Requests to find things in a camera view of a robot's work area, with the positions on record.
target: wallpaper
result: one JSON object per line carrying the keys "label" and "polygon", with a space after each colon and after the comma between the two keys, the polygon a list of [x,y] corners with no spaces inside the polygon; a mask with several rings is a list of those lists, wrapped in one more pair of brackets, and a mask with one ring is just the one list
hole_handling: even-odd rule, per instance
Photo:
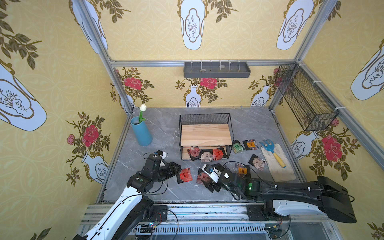
{"label": "wallpaper", "polygon": [[1,0],[0,19],[1,239],[72,239],[126,114],[68,1]]}
{"label": "wallpaper", "polygon": [[384,2],[342,1],[304,62],[384,146]]}
{"label": "wallpaper", "polygon": [[89,2],[114,60],[236,60],[294,58],[321,0]]}
{"label": "wallpaper", "polygon": [[304,132],[285,100],[283,106],[276,108],[276,116],[307,180],[329,177],[355,197],[352,207],[357,223],[336,223],[343,238],[370,239],[375,232],[375,236],[380,236],[384,215],[383,170],[339,118],[325,131]]}
{"label": "wallpaper", "polygon": [[[184,78],[182,67],[117,68],[128,100],[139,107],[268,106],[278,66],[250,66],[249,78]],[[111,102],[119,96],[111,84]]]}

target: black wire basket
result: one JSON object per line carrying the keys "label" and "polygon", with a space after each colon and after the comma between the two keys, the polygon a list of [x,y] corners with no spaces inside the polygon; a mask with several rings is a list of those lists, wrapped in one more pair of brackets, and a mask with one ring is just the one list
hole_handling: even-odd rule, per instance
{"label": "black wire basket", "polygon": [[[179,121],[179,147],[180,147],[180,154],[182,160],[183,159],[183,147],[181,146],[181,130],[183,125],[190,125],[190,124],[228,124],[229,131],[231,133],[231,141],[233,141],[233,129],[232,129],[232,121],[231,121],[231,114],[230,113],[208,113],[208,114],[183,114],[180,115],[180,121]],[[227,157],[224,157],[222,159],[228,159],[229,155],[232,150],[232,145],[225,145],[225,146],[210,146],[210,147],[224,147]]]}
{"label": "black wire basket", "polygon": [[339,114],[297,63],[280,66],[275,83],[304,131],[325,130]]}

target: blue vase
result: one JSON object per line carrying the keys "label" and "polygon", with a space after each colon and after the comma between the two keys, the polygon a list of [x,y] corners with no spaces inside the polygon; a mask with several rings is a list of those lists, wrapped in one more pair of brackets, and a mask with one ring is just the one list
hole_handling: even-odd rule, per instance
{"label": "blue vase", "polygon": [[149,132],[145,121],[139,123],[139,117],[134,117],[131,119],[131,127],[135,133],[137,142],[141,146],[147,146],[152,142],[152,135]]}

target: wooden shelf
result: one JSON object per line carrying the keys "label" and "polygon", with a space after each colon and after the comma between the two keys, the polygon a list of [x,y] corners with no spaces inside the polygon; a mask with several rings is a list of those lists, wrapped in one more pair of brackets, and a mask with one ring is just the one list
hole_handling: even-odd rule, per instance
{"label": "wooden shelf", "polygon": [[182,147],[232,145],[228,124],[186,124],[181,126]]}
{"label": "wooden shelf", "polygon": [[[200,149],[216,149],[216,148],[219,148],[220,146],[218,147],[199,147]],[[224,152],[225,154],[228,156],[227,154],[227,148],[225,146],[223,146],[224,148]],[[189,149],[189,147],[183,147],[183,156],[182,156],[182,160],[191,160],[191,157],[189,156],[187,150]]]}

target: marble tabletop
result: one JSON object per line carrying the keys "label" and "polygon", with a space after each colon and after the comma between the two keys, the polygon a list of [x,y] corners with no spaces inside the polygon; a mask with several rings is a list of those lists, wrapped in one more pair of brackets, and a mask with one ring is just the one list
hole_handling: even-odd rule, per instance
{"label": "marble tabletop", "polygon": [[[140,110],[134,110],[134,116],[139,115]],[[104,191],[103,201],[116,201],[120,193],[126,187],[128,179],[137,171],[140,171],[145,164],[142,155],[146,152],[157,150],[165,151],[167,162],[174,161],[182,168],[190,168],[193,181],[178,184],[176,177],[169,179],[168,189],[164,194],[152,195],[150,198],[156,201],[167,203],[181,202],[228,202],[235,201],[231,194],[221,189],[220,192],[211,193],[204,185],[196,183],[198,168],[204,165],[200,161],[182,161],[179,148],[179,115],[181,114],[203,114],[203,113],[230,113],[234,139],[243,140],[255,139],[259,142],[264,139],[271,139],[274,143],[279,143],[286,154],[288,154],[278,128],[268,108],[148,108],[144,113],[148,129],[152,133],[153,140],[148,146],[140,146],[133,133],[132,128],[128,130],[118,159],[114,162],[115,166],[111,172]],[[215,163],[225,163],[227,161],[239,161],[248,164],[252,154],[264,158],[260,149],[242,151],[235,154],[233,151],[229,159],[221,159]],[[234,163],[226,166],[234,170]],[[258,175],[266,180],[273,180],[269,173],[268,165],[263,171],[255,169]],[[160,187],[161,183],[155,183],[152,192]],[[158,193],[165,190],[167,180]]]}

